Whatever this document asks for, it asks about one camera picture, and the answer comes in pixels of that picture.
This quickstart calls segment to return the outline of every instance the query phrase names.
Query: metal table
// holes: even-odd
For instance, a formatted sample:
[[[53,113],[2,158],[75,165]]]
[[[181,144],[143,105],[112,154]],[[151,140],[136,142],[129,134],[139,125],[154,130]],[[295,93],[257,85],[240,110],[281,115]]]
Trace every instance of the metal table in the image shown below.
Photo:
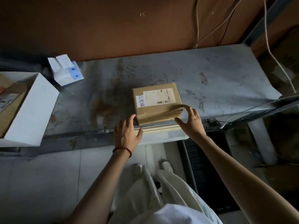
[[[182,102],[196,108],[202,119],[239,113],[281,96],[243,44],[85,61],[78,66],[84,80],[61,87],[45,136],[111,132],[119,120],[135,112],[132,89],[138,87],[175,82]]]

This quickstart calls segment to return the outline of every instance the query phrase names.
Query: blue label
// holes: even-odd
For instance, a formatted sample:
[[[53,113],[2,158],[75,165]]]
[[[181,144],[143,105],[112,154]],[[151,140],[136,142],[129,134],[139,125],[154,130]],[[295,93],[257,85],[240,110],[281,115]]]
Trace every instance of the blue label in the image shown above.
[[[82,79],[83,76],[78,68],[78,65],[75,61],[72,61],[74,67],[68,67],[68,71],[74,80]]]

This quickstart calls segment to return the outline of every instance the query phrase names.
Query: sneaker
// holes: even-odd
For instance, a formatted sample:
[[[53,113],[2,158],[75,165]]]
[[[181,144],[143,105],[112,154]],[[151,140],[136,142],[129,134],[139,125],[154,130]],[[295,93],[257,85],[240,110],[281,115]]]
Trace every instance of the sneaker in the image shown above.
[[[168,162],[168,161],[163,161],[162,163],[161,163],[161,169],[162,170],[168,170],[168,171],[170,171],[170,172],[174,172],[173,171],[173,168],[172,168],[172,165],[170,164],[170,162]]]
[[[133,179],[134,181],[138,180],[142,174],[142,165],[140,163],[136,163],[133,167]]]

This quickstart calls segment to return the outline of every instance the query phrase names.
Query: open white box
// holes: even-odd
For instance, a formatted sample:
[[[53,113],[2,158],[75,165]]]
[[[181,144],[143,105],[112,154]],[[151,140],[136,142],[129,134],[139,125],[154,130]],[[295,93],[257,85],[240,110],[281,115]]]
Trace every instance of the open white box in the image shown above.
[[[13,82],[34,79],[0,147],[40,146],[59,91],[37,72],[0,72]]]

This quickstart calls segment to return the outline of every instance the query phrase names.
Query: forearm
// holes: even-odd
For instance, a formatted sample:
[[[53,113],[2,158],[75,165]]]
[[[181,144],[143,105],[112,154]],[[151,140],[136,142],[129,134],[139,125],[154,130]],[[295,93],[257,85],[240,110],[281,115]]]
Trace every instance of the forearm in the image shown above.
[[[208,136],[192,139],[203,149],[251,223],[298,223],[299,213],[282,196],[219,148]]]
[[[129,158],[126,150],[117,150],[81,199],[68,223],[106,224],[119,177]]]

